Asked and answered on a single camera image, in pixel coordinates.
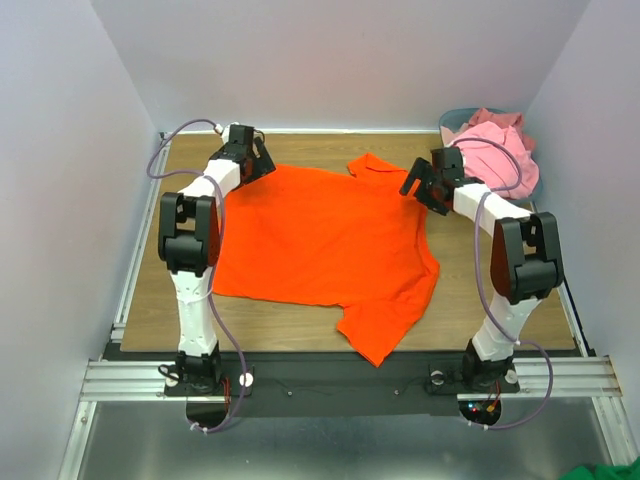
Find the orange t shirt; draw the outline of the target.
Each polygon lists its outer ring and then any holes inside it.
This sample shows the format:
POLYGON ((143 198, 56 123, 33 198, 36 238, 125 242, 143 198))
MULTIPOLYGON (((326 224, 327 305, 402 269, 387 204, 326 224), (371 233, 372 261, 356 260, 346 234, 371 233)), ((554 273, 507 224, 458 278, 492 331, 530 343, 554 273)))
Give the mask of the orange t shirt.
POLYGON ((339 306, 337 330, 380 366, 423 317, 440 264, 407 172, 372 153, 346 173, 277 166, 225 199, 213 281, 223 296, 339 306))

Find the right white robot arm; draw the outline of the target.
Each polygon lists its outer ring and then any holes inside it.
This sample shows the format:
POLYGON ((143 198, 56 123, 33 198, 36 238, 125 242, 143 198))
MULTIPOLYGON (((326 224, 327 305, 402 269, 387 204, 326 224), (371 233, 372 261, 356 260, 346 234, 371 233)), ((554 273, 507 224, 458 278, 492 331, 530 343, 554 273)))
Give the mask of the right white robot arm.
POLYGON ((492 240, 490 277, 493 296, 480 298, 486 317, 469 340, 454 372, 435 368, 436 387, 456 392, 482 391, 517 382, 513 367, 521 332, 532 312, 565 278, 557 220, 548 212, 532 213, 504 198, 510 186, 490 188, 464 172, 456 146, 434 149, 417 158, 400 193, 412 195, 429 210, 455 212, 474 223, 474 232, 492 240))

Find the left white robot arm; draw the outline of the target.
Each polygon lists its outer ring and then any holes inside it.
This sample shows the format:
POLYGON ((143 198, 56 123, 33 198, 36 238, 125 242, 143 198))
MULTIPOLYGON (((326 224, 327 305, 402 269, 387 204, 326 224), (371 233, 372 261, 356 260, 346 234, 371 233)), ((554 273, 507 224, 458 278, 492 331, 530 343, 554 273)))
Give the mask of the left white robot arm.
POLYGON ((213 326, 211 283, 223 239, 226 196, 275 171, 264 135, 232 123, 216 133, 223 145, 202 172, 177 192, 160 199, 158 255, 173 282, 180 338, 175 363, 162 366, 167 389, 211 395, 222 379, 219 342, 213 326))

